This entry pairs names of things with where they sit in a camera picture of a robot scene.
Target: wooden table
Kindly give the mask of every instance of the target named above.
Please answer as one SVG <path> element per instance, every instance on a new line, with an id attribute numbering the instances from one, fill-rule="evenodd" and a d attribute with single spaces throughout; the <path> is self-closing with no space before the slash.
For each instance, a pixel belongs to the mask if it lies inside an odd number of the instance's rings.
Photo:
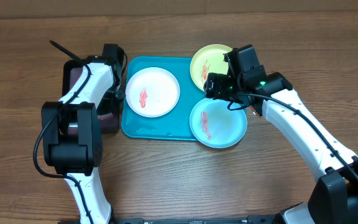
<path id="1" fill-rule="evenodd" d="M 310 111 L 358 153 L 358 11 L 203 16 L 0 20 L 0 223 L 56 223 L 79 217 L 62 180 L 34 169 L 40 109 L 61 95 L 69 59 L 117 43 L 138 55 L 191 57 L 208 44 L 253 44 Z M 283 135 L 248 111 L 234 149 L 198 142 L 104 136 L 101 179 L 118 218 L 211 218 L 277 213 L 309 199 L 314 180 Z M 39 162 L 49 172 L 39 153 Z"/>

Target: yellow plate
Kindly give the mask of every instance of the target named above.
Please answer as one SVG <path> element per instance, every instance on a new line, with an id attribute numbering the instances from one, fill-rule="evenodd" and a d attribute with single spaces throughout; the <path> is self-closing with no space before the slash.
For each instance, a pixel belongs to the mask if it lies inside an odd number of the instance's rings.
<path id="1" fill-rule="evenodd" d="M 207 80 L 208 73 L 226 74 L 229 69 L 227 62 L 224 62 L 225 53 L 232 49 L 222 44 L 211 44 L 199 49 L 194 54 L 190 63 L 190 75 L 196 86 L 204 91 L 204 82 Z"/>

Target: white plate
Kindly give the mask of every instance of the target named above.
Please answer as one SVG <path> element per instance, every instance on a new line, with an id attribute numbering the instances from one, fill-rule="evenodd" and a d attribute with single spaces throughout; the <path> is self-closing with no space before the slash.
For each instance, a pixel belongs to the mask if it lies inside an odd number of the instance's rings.
<path id="1" fill-rule="evenodd" d="M 180 87 L 172 73 L 151 67 L 132 76 L 125 94 L 133 111 L 141 116 L 155 118 L 167 114 L 175 107 L 179 100 Z"/>
<path id="2" fill-rule="evenodd" d="M 244 110 L 229 111 L 229 102 L 202 99 L 190 113 L 190 129 L 197 140 L 213 148 L 234 145 L 244 137 L 247 116 Z M 233 103 L 232 108 L 240 107 Z"/>

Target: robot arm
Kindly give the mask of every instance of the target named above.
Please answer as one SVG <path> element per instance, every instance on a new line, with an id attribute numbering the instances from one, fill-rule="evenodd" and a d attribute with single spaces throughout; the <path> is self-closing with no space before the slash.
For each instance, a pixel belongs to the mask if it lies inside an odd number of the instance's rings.
<path id="1" fill-rule="evenodd" d="M 330 135 L 282 74 L 266 74 L 253 46 L 233 49 L 225 61 L 227 75 L 208 74 L 206 97 L 244 105 L 230 103 L 229 110 L 251 106 L 284 134 L 317 182 L 309 202 L 283 211 L 278 223 L 358 223 L 357 155 Z"/>
<path id="2" fill-rule="evenodd" d="M 308 117 L 314 125 L 322 132 L 324 137 L 332 143 L 335 150 L 348 163 L 354 162 L 353 157 L 357 155 L 337 139 L 335 139 L 321 123 L 308 111 L 305 105 L 298 97 L 295 90 L 282 90 L 272 94 L 272 98 L 280 100 L 300 110 Z M 264 100 L 262 114 L 265 119 L 278 128 L 289 140 L 292 146 L 306 162 L 309 170 L 313 174 L 314 180 L 326 175 L 326 170 L 332 168 L 338 170 L 343 167 L 327 145 L 321 140 L 310 125 L 301 117 L 294 115 L 292 111 L 273 101 Z"/>
<path id="3" fill-rule="evenodd" d="M 92 72 L 91 77 L 71 104 L 80 104 L 82 102 L 94 103 L 94 106 L 97 109 L 104 94 L 106 94 L 112 87 L 114 83 L 114 75 L 111 66 L 104 63 L 93 62 L 89 63 L 88 66 Z M 71 88 L 65 96 L 61 97 L 59 101 L 65 103 L 69 100 L 74 95 L 74 92 L 76 92 L 86 80 L 87 75 L 88 70 L 84 66 L 82 74 L 74 84 L 73 88 Z"/>
<path id="4" fill-rule="evenodd" d="M 118 91 L 121 91 L 123 57 L 124 51 L 118 45 L 106 44 L 103 56 L 89 56 L 83 61 L 91 72 L 87 82 L 88 69 L 83 66 L 71 90 L 59 102 L 46 102 L 42 107 L 43 127 L 58 114 L 44 135 L 44 158 L 57 174 L 70 177 L 65 181 L 76 200 L 81 224 L 108 224 L 113 216 L 99 177 L 103 143 L 96 110 L 106 96 L 115 101 L 122 97 Z M 63 110 L 63 104 L 74 95 L 76 98 Z M 68 127 L 77 128 L 78 135 L 68 134 Z"/>

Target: plate rim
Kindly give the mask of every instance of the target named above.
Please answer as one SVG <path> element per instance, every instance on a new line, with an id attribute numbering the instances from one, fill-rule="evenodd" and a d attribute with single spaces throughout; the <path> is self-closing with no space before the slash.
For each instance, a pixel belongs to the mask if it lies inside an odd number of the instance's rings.
<path id="1" fill-rule="evenodd" d="M 134 110 L 133 107 L 131 106 L 131 104 L 128 102 L 127 97 L 125 97 L 125 100 L 126 100 L 128 106 L 129 106 L 129 108 L 130 108 L 133 112 L 135 112 L 136 114 L 138 114 L 138 115 L 140 115 L 140 116 L 143 116 L 143 117 L 146 117 L 146 118 L 158 118 L 158 117 L 160 117 L 160 116 L 166 115 L 166 114 L 169 113 L 171 110 L 173 110 L 173 109 L 176 107 L 176 105 L 178 104 L 178 102 L 179 102 L 179 98 L 180 98 L 180 85 L 179 85 L 178 79 L 173 75 L 172 72 L 170 72 L 170 71 L 168 71 L 168 70 L 166 70 L 166 69 L 164 69 L 164 68 L 160 68 L 160 67 L 147 67 L 147 68 L 143 68 L 143 69 L 141 69 L 141 70 L 135 72 L 135 74 L 133 74 L 133 76 L 131 76 L 131 78 L 128 80 L 128 82 L 126 83 L 126 86 L 125 86 L 125 94 L 126 94 L 126 96 L 128 95 L 128 94 L 127 94 L 128 86 L 129 86 L 129 83 L 131 82 L 132 78 L 134 78 L 137 73 L 139 73 L 139 72 L 141 72 L 141 71 L 144 71 L 144 70 L 149 70 L 149 69 L 161 70 L 161 71 L 163 71 L 163 72 L 166 72 L 169 76 L 173 77 L 173 79 L 175 80 L 175 85 L 178 87 L 178 88 L 177 88 L 177 90 L 178 90 L 178 96 L 177 96 L 177 98 L 176 98 L 176 102 L 175 102 L 175 103 L 172 105 L 172 107 L 171 107 L 169 110 L 167 110 L 166 112 L 164 112 L 164 113 L 162 113 L 162 114 L 155 115 L 155 116 L 150 116 L 150 115 L 138 113 L 138 111 L 137 111 L 137 110 Z"/>
<path id="2" fill-rule="evenodd" d="M 194 85 L 196 85 L 201 91 L 204 91 L 204 87 L 200 87 L 196 84 L 192 74 L 191 74 L 191 68 L 194 66 L 194 61 L 195 61 L 195 58 L 201 53 L 202 50 L 204 50 L 205 48 L 210 48 L 210 47 L 223 47 L 223 48 L 227 48 L 227 49 L 230 49 L 229 51 L 232 51 L 233 48 L 227 46 L 227 45 L 224 45 L 224 44 L 209 44 L 207 46 L 204 46 L 202 48 L 200 48 L 199 50 L 197 50 L 197 52 L 193 55 L 193 57 L 191 58 L 191 62 L 190 62 L 190 77 L 191 77 L 191 80 L 193 81 Z"/>
<path id="3" fill-rule="evenodd" d="M 245 112 L 245 109 L 244 109 L 244 110 L 239 110 L 239 111 L 242 111 L 242 112 L 243 112 L 244 117 L 245 117 L 244 119 L 245 119 L 245 122 L 246 122 L 246 126 L 245 126 L 245 128 L 244 128 L 244 133 L 242 134 L 241 138 L 239 138 L 239 140 L 236 141 L 235 143 L 233 143 L 233 144 L 231 144 L 231 145 L 229 145 L 229 146 L 224 146 L 224 147 L 223 147 L 223 146 L 221 146 L 221 147 L 214 147 L 214 146 L 209 146 L 209 145 L 207 145 L 207 143 L 204 143 L 202 140 L 200 140 L 200 139 L 195 135 L 195 132 L 194 132 L 194 130 L 193 130 L 193 126 L 191 125 L 191 120 L 192 120 L 191 118 L 192 118 L 193 115 L 194 115 L 194 110 L 195 110 L 195 108 L 196 108 L 202 101 L 204 101 L 204 100 L 206 100 L 206 99 L 212 100 L 212 99 L 210 99 L 210 98 L 204 98 L 204 99 L 200 100 L 197 104 L 194 105 L 193 109 L 191 109 L 190 116 L 189 116 L 189 126 L 190 126 L 190 130 L 191 130 L 191 132 L 193 133 L 194 137 L 197 139 L 197 141 L 199 141 L 201 144 L 203 144 L 203 145 L 205 145 L 205 146 L 208 146 L 208 147 L 211 147 L 211 148 L 214 148 L 214 149 L 225 149 L 225 148 L 231 147 L 231 146 L 237 144 L 239 141 L 241 141 L 241 139 L 246 135 L 247 126 L 248 126 L 248 119 L 247 119 L 247 114 L 246 114 L 246 112 Z M 214 102 L 214 101 L 227 102 L 227 101 L 225 101 L 225 100 L 213 100 L 213 102 Z"/>

